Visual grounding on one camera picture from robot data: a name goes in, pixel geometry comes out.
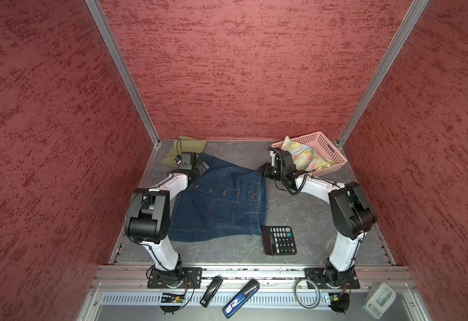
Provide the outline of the olive green skirt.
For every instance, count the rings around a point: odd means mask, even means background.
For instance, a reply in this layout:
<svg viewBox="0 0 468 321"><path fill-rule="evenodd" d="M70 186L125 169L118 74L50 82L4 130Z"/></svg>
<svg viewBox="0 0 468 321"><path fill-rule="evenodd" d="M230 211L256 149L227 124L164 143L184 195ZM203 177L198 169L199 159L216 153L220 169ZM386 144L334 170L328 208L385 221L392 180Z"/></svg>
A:
<svg viewBox="0 0 468 321"><path fill-rule="evenodd" d="M170 167L177 167L177 162L175 159L178 155L181 155L182 152L202 153L204 152L207 143L207 140L181 135L177 140L173 141L170 151L162 160L162 164Z"/></svg>

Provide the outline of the blue denim skirt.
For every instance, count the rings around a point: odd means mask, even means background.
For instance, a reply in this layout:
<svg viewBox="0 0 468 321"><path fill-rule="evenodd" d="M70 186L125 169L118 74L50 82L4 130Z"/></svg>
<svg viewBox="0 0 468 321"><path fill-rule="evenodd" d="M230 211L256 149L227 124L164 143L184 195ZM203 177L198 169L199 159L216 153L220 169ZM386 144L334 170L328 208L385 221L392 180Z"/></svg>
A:
<svg viewBox="0 0 468 321"><path fill-rule="evenodd" d="M262 172L204 153L200 159L209 168L177 195L168 238L204 242L261 235L267 218L267 185Z"/></svg>

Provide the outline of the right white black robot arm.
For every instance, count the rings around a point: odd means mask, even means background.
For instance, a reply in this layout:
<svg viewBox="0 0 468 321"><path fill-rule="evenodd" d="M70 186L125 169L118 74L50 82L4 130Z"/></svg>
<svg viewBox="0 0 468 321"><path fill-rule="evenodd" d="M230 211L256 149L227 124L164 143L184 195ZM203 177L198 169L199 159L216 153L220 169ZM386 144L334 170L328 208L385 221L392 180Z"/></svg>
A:
<svg viewBox="0 0 468 321"><path fill-rule="evenodd" d="M337 230L333 250L326 259L323 276L315 277L329 288L341 288L356 280L355 259L366 234L377 222L369 200L358 183L334 183L298 170L289 152L268 148L271 162L262 165L265 178L280 182L291 196L312 195L330 205Z"/></svg>

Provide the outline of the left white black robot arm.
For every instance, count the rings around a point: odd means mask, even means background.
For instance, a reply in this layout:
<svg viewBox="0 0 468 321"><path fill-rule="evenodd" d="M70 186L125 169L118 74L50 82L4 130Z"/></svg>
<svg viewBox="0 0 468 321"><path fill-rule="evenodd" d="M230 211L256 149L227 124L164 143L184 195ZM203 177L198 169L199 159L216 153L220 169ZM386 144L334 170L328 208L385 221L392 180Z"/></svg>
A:
<svg viewBox="0 0 468 321"><path fill-rule="evenodd" d="M201 285L202 269L185 268L174 250L168 233L171 224L171 201L206 173L209 166L197 159L192 165L180 165L161 182L132 193L124 222L124 235L142 246L154 266L148 276L149 286L187 288Z"/></svg>

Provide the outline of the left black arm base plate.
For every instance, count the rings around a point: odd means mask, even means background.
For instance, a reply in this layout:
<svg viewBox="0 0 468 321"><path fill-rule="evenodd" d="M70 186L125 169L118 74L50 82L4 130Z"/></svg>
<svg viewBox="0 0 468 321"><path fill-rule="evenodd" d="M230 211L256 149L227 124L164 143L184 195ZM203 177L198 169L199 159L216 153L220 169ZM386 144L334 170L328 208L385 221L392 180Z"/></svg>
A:
<svg viewBox="0 0 468 321"><path fill-rule="evenodd" d="M203 269L200 267L182 267L174 271L161 271L155 268L147 270L147 288L185 289L201 286Z"/></svg>

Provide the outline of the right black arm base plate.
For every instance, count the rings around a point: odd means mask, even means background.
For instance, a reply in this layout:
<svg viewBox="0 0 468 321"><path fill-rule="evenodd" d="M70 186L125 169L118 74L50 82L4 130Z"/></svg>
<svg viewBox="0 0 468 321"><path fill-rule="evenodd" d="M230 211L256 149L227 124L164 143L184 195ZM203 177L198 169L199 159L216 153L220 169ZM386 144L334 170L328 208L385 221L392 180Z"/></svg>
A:
<svg viewBox="0 0 468 321"><path fill-rule="evenodd" d="M339 272L334 267L306 268L305 277L313 281L319 289L359 290L360 283L355 269Z"/></svg>

